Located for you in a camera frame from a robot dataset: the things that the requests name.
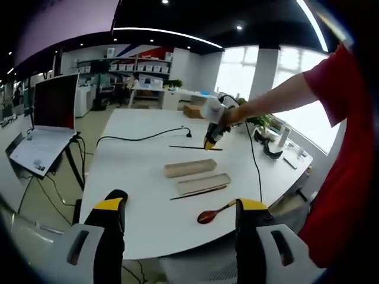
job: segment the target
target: laptop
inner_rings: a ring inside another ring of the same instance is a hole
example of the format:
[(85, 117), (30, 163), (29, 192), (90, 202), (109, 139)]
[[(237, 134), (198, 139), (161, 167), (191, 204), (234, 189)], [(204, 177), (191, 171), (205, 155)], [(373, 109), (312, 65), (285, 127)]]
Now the laptop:
[(36, 84), (34, 129), (10, 158), (29, 171), (45, 176), (75, 131), (75, 94), (78, 74), (58, 76)]

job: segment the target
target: wooden spoon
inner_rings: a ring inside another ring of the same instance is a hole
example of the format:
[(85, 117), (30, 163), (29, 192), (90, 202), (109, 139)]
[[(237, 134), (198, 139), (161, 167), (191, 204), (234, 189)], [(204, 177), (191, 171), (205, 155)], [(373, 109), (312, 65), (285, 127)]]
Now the wooden spoon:
[(199, 217), (197, 217), (197, 222), (200, 224), (208, 224), (209, 222), (212, 222), (212, 220), (214, 219), (214, 217), (216, 217), (218, 213), (220, 213), (222, 210), (225, 210), (226, 208), (233, 206), (234, 204), (236, 204), (235, 199), (230, 201), (224, 207), (221, 207), (219, 210), (204, 211), (199, 215)]

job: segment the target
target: window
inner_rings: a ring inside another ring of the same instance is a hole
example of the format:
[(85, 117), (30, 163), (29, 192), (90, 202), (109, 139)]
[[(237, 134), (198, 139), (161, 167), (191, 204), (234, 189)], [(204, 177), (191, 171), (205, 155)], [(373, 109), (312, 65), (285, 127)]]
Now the window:
[[(273, 88), (290, 77), (313, 68), (325, 58), (327, 55), (314, 51), (282, 47)], [(325, 153), (329, 153), (337, 136), (339, 124), (330, 127), (325, 110), (319, 101), (292, 111), (279, 112), (275, 116), (290, 124)]]
[(258, 46), (234, 47), (225, 49), (217, 81), (216, 92), (224, 92), (241, 98), (249, 99), (253, 84)]

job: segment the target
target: table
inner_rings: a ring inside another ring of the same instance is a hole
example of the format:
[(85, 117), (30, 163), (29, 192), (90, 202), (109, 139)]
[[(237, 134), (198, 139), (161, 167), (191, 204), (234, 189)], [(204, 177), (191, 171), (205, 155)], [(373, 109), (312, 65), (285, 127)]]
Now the table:
[(137, 86), (132, 89), (128, 108), (131, 108), (131, 105), (133, 104), (133, 99), (136, 96), (137, 91), (159, 92), (160, 94), (159, 94), (158, 100), (160, 102), (162, 109), (168, 109), (171, 111), (178, 110), (178, 105), (179, 105), (181, 95), (199, 96), (203, 98), (209, 97), (209, 95), (203, 95), (200, 92), (189, 91), (185, 89), (170, 91), (170, 90), (162, 89), (162, 88), (147, 88), (143, 86)]
[[(17, 176), (9, 159), (11, 152), (8, 151), (8, 147), (13, 142), (20, 143), (30, 127), (30, 117), (20, 115), (11, 124), (0, 128), (0, 195), (15, 212), (18, 212), (21, 206), (30, 179), (22, 179)], [(19, 174), (24, 177), (30, 176), (26, 170)]]
[[(126, 191), (129, 199), (125, 209), (124, 259), (166, 256), (211, 242), (235, 229), (235, 209), (223, 211), (207, 225), (197, 223), (199, 213), (218, 209), (233, 198), (259, 200), (250, 141), (240, 131), (233, 129), (217, 143), (223, 151), (170, 148), (169, 145), (202, 146), (208, 122), (191, 120), (178, 111), (116, 109), (103, 136), (142, 138), (182, 125), (191, 129), (192, 138), (185, 136), (187, 130), (179, 130), (139, 142), (104, 139), (95, 151), (83, 193), (80, 222), (113, 189)], [(303, 174), (312, 157), (304, 158), (294, 170), (283, 159), (271, 160), (264, 155), (260, 144), (253, 145), (261, 171), (263, 202), (270, 206)], [(289, 150), (285, 154), (296, 155)], [(165, 164), (201, 159), (214, 159), (218, 164), (215, 171), (175, 179), (164, 175)], [(227, 188), (169, 201), (178, 196), (175, 185), (179, 180), (217, 173), (230, 176), (232, 181)]]

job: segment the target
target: red sleeve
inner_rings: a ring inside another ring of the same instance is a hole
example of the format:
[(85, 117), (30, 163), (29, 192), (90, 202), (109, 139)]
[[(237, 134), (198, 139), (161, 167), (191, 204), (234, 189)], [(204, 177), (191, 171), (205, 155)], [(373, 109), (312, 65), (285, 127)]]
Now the red sleeve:
[(329, 58), (303, 75), (309, 88), (324, 106), (331, 126), (344, 120), (354, 96), (351, 84), (360, 76), (350, 52), (340, 44)]

